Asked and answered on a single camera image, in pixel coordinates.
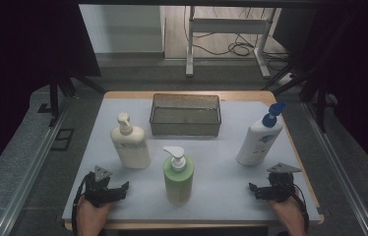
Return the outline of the black curtain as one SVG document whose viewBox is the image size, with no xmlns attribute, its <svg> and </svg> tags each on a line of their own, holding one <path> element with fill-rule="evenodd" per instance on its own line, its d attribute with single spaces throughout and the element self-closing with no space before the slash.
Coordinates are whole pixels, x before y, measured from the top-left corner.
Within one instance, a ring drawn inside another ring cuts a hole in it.
<svg viewBox="0 0 368 236">
<path fill-rule="evenodd" d="M 308 100 L 317 91 L 333 94 L 335 115 L 368 154 L 368 0 L 352 0 L 345 10 L 283 9 L 274 39 L 308 70 L 323 58 L 324 48 L 346 18 L 351 21 L 337 38 L 329 61 L 306 80 L 300 97 Z"/>
<path fill-rule="evenodd" d="M 98 77 L 80 0 L 0 0 L 0 155 L 52 80 Z"/>
</svg>

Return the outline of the person's right hand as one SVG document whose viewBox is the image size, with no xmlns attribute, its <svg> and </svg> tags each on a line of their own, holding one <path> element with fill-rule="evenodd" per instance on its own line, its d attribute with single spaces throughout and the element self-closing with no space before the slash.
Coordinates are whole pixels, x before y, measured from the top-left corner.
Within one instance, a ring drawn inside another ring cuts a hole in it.
<svg viewBox="0 0 368 236">
<path fill-rule="evenodd" d="M 293 197 L 281 203 L 277 201 L 268 201 L 268 204 L 286 229 L 304 229 L 304 219 L 300 206 Z"/>
</svg>

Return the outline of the white metal desk frame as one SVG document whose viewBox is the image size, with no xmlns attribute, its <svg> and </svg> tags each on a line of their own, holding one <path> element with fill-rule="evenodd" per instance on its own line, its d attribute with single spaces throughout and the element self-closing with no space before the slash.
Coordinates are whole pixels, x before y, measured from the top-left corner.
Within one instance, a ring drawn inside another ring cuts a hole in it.
<svg viewBox="0 0 368 236">
<path fill-rule="evenodd" d="M 268 79 L 271 74 L 264 59 L 264 49 L 268 40 L 276 8 L 271 8 L 265 19 L 222 19 L 222 18 L 196 18 L 196 7 L 190 6 L 188 19 L 188 45 L 186 54 L 186 76 L 194 75 L 194 33 L 221 33 L 221 34 L 254 34 L 258 35 L 259 42 L 253 53 L 260 68 L 262 76 Z"/>
</svg>

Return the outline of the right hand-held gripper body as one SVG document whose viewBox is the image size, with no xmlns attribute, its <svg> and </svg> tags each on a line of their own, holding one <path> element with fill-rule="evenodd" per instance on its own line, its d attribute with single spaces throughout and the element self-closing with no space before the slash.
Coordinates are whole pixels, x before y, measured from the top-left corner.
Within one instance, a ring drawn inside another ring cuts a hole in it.
<svg viewBox="0 0 368 236">
<path fill-rule="evenodd" d="M 267 169 L 270 186 L 266 188 L 264 198 L 278 203 L 286 201 L 295 193 L 293 174 L 301 172 L 300 168 L 279 162 Z"/>
</svg>

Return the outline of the green pump bottle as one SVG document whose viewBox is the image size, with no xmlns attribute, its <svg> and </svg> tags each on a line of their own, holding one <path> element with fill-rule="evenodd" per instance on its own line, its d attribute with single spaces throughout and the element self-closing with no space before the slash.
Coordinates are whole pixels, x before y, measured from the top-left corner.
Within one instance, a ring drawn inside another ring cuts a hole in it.
<svg viewBox="0 0 368 236">
<path fill-rule="evenodd" d="M 192 193 L 195 164 L 183 147 L 163 147 L 168 158 L 163 163 L 163 176 L 168 200 L 176 206 L 186 204 Z"/>
</svg>

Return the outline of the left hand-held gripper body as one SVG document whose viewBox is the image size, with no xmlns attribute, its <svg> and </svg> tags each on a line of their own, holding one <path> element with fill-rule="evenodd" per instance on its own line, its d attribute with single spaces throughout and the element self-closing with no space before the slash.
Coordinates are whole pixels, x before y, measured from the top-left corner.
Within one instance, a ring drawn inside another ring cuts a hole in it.
<svg viewBox="0 0 368 236">
<path fill-rule="evenodd" d="M 115 202 L 114 194 L 108 189 L 110 175 L 110 171 L 96 165 L 86 176 L 85 198 L 94 207 Z"/>
</svg>

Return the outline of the cream pump bottle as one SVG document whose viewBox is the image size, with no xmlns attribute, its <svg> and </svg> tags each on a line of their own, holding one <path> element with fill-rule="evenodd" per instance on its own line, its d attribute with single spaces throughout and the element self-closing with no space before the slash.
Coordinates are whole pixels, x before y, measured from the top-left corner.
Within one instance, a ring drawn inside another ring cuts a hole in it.
<svg viewBox="0 0 368 236">
<path fill-rule="evenodd" d="M 146 132 L 130 123 L 127 112 L 117 115 L 118 126 L 110 133 L 121 163 L 126 168 L 145 169 L 151 164 Z"/>
</svg>

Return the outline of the dark wire mesh basket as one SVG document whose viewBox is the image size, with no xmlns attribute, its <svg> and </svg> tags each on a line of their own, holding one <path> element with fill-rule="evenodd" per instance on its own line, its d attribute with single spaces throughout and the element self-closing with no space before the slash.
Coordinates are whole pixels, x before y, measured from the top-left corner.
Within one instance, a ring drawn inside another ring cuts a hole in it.
<svg viewBox="0 0 368 236">
<path fill-rule="evenodd" d="M 221 125 L 217 95 L 156 93 L 150 124 L 155 136 L 217 137 Z"/>
</svg>

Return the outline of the aluminium rail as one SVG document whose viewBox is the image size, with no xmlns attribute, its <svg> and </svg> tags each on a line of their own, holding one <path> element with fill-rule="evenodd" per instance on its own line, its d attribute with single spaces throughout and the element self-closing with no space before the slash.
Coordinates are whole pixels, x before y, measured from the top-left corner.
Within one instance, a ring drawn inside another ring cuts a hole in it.
<svg viewBox="0 0 368 236">
<path fill-rule="evenodd" d="M 23 178 L 19 181 L 18 186 L 0 217 L 0 236 L 9 236 L 19 214 L 29 196 L 31 188 L 38 176 L 38 173 L 52 147 L 52 144 L 60 130 L 60 127 L 66 117 L 67 110 L 71 104 L 70 98 L 65 98 L 59 108 L 59 117 L 50 127 L 36 151 L 32 161 L 30 162 Z"/>
<path fill-rule="evenodd" d="M 319 127 L 315 114 L 311 105 L 307 103 L 301 103 L 302 107 L 307 113 L 308 120 L 317 136 L 318 141 L 323 147 L 325 156 L 333 169 L 339 185 L 358 221 L 365 236 L 368 236 L 368 209 L 362 199 L 359 197 L 357 191 L 355 190 L 352 182 L 350 181 L 344 167 L 342 166 L 338 155 L 330 142 L 328 135 Z"/>
</svg>

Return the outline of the black metal stand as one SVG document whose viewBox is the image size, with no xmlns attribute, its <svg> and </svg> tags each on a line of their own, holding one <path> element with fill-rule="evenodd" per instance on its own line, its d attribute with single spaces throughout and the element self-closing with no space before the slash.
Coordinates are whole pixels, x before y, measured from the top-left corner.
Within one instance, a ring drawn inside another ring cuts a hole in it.
<svg viewBox="0 0 368 236">
<path fill-rule="evenodd" d="M 273 84 L 279 82 L 288 73 L 292 73 L 294 78 L 278 88 L 271 89 Z M 325 133 L 325 110 L 327 108 L 326 96 L 328 89 L 324 67 L 319 62 L 313 63 L 309 67 L 306 66 L 305 62 L 289 62 L 270 78 L 263 90 L 269 90 L 273 95 L 278 95 L 300 84 L 303 85 L 299 93 L 301 101 L 309 102 L 314 96 L 317 96 L 315 121 L 320 130 Z"/>
<path fill-rule="evenodd" d="M 50 127 L 53 127 L 59 119 L 60 109 L 58 101 L 58 91 L 61 90 L 64 96 L 74 97 L 76 95 L 76 89 L 72 80 L 75 79 L 87 87 L 95 90 L 100 94 L 105 94 L 106 89 L 99 86 L 91 79 L 82 75 L 53 75 L 49 81 L 49 101 L 50 101 Z"/>
</svg>

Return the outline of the white power strip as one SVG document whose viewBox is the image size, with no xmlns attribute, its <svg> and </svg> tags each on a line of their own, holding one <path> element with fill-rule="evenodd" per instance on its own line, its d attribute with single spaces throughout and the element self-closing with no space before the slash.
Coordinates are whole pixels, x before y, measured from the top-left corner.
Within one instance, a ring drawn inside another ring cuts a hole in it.
<svg viewBox="0 0 368 236">
<path fill-rule="evenodd" d="M 286 75 L 284 75 L 278 82 L 277 84 L 279 86 L 284 86 L 287 83 L 291 82 L 293 79 L 295 79 L 296 76 L 292 73 L 287 73 Z"/>
</svg>

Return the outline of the light blue table mat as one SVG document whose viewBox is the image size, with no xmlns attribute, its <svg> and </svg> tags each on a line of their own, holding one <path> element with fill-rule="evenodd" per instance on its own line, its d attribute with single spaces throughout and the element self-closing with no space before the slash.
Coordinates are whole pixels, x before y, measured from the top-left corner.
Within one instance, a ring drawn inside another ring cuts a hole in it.
<svg viewBox="0 0 368 236">
<path fill-rule="evenodd" d="M 84 176 L 98 165 L 112 172 L 109 186 L 125 182 L 130 187 L 125 200 L 115 207 L 109 218 L 118 222 L 271 222 L 276 219 L 263 200 L 250 191 L 251 183 L 269 184 L 268 169 L 281 162 L 297 167 L 298 158 L 285 131 L 281 131 L 265 160 L 255 166 L 236 161 L 249 125 L 261 119 L 269 107 L 261 101 L 223 101 L 221 125 L 216 137 L 162 137 L 151 132 L 149 99 L 106 98 L 98 111 L 90 140 L 63 218 L 71 219 L 72 203 Z M 117 115 L 127 112 L 131 123 L 147 133 L 152 162 L 145 169 L 123 167 L 110 139 L 117 126 Z M 179 146 L 193 158 L 195 172 L 191 198 L 182 206 L 169 202 L 164 186 L 162 166 L 168 157 L 165 146 Z"/>
</svg>

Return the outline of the white bottle with blue pump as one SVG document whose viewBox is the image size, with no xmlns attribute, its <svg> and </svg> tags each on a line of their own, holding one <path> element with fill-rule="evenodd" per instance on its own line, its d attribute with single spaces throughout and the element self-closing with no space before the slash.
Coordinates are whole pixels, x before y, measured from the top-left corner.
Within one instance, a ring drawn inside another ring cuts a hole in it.
<svg viewBox="0 0 368 236">
<path fill-rule="evenodd" d="M 240 164 L 256 165 L 264 161 L 283 128 L 278 116 L 285 107 L 284 102 L 272 104 L 268 113 L 248 128 L 244 142 L 236 156 Z"/>
</svg>

